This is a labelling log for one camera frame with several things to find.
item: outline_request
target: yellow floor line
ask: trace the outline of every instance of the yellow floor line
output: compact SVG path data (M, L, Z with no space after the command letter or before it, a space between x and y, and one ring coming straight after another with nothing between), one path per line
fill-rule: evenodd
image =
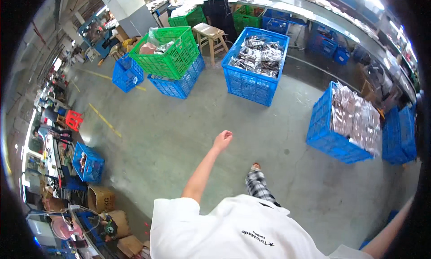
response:
M93 71L90 71L90 70L87 70L87 69L78 68L78 67L75 67L75 66L72 66L72 67L76 68L78 70L81 70L81 71L84 71L84 72L87 72L87 73L99 76L99 77L104 78L104 79L112 80L112 78L109 77L109 76L107 76L107 75L99 74L99 73L96 73L96 72L93 72ZM136 88L139 89L139 90L145 90L145 91L147 90L145 87L141 87L141 86L136 86Z
M89 106L94 110L94 112L95 113L97 113L97 115L99 115L99 117L102 119L102 121L104 121L108 126L109 126L109 128L111 128L113 131L114 131L114 133L116 133L117 134L117 136L119 136L119 137L121 137L121 133L120 132L118 132L106 119L105 119L105 117L104 116L102 116L102 114L100 114L99 113L99 111L97 111L96 110L96 108L91 104L91 103L88 103L89 104Z
M78 86L77 86L74 82L72 82L72 84L75 86L75 88L78 90L78 92L81 92L81 91L79 90Z

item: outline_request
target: hand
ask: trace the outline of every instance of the hand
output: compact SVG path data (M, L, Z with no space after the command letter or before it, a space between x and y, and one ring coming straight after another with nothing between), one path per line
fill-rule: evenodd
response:
M233 133L227 130L219 133L218 136L214 140L213 149L216 149L218 152L224 151L232 140Z

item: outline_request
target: person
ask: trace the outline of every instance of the person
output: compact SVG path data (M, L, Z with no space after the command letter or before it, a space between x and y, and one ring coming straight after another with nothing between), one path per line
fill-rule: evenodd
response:
M53 139L59 140L67 145L72 145L72 131L70 130L60 130L53 126L49 125L40 125L33 130L33 134L35 137L41 136L44 142L48 142L47 136L51 134Z
M245 179L249 195L225 198L208 215L199 215L199 203L211 169L232 138L229 131L215 138L180 198L154 200L151 258L382 258L401 228L411 200L362 251L341 245L328 257L275 200L257 163Z
M53 106L48 106L46 108L42 108L42 117L41 117L41 119L47 118L47 119L51 120L51 122L53 122L55 125L58 126L58 124L57 124L57 117L58 117L58 112L54 111L54 107Z
M224 31L227 42L236 41L238 35L228 0L203 0L203 14L209 18L211 26Z

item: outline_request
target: foot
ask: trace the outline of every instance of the foot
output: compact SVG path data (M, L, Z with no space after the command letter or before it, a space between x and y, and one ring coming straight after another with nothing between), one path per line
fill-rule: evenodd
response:
M260 170L260 165L258 163L254 163L253 166L250 169L250 172Z

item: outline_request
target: red plastic stool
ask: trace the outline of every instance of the red plastic stool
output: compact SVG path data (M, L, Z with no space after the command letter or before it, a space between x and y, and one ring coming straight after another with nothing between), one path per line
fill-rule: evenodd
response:
M78 125L83 121L81 115L82 114L76 111L69 110L66 115L66 124L68 127L71 127L73 130L78 132Z

